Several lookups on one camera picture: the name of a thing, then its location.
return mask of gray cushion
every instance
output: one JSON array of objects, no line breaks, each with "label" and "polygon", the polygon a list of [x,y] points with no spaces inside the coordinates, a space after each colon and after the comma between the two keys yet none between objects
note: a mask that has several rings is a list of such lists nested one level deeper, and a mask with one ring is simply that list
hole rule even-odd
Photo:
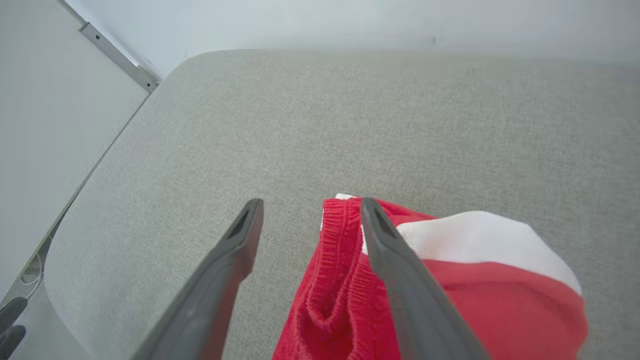
[{"label": "gray cushion", "polygon": [[171,73],[67,213],[47,291],[127,359],[246,200],[265,200],[225,358],[268,359],[321,202],[373,195],[529,223],[581,281],[583,359],[640,356],[640,69],[408,53],[224,51]]}]

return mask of white fabric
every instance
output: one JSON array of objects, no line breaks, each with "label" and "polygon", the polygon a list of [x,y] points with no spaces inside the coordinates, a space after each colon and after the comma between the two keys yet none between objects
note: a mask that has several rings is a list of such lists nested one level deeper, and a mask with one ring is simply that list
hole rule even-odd
[{"label": "white fabric", "polygon": [[582,289],[569,266],[527,224],[484,211],[407,222],[398,232],[421,259],[456,263],[495,262]]},{"label": "white fabric", "polygon": [[336,199],[340,199],[340,200],[348,200],[348,199],[350,199],[352,197],[353,197],[353,195],[349,195],[347,193],[338,193],[335,196]]}]

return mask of black object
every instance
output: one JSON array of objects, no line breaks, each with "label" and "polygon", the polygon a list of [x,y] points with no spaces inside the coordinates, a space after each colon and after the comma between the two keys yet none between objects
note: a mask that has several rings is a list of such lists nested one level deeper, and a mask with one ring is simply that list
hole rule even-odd
[{"label": "black object", "polygon": [[219,359],[240,282],[253,269],[263,204],[246,203],[149,334],[134,360]]},{"label": "black object", "polygon": [[0,334],[0,360],[8,360],[27,333],[22,325],[14,325]]},{"label": "black object", "polygon": [[402,358],[490,359],[380,205],[364,198],[360,214],[369,264],[385,283]]},{"label": "black object", "polygon": [[24,338],[24,326],[13,326],[13,323],[27,307],[27,303],[24,297],[17,297],[0,309],[0,360],[7,360]]}]

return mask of folded garment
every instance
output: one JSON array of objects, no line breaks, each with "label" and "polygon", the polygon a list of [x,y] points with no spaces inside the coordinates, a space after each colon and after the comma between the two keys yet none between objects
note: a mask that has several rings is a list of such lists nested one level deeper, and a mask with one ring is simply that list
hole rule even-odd
[{"label": "folded garment", "polygon": [[[273,359],[400,359],[360,200],[323,203],[320,240]],[[576,358],[588,332],[580,285],[528,225],[482,211],[436,219],[378,202],[494,360]]]}]

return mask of white wall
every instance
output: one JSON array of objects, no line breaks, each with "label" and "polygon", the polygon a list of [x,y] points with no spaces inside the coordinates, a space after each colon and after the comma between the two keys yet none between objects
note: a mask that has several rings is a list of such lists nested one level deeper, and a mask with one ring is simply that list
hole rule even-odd
[{"label": "white wall", "polygon": [[378,47],[640,61],[638,0],[68,0],[165,77],[207,51]]},{"label": "white wall", "polygon": [[56,0],[0,1],[0,299],[147,95],[79,28]]}]

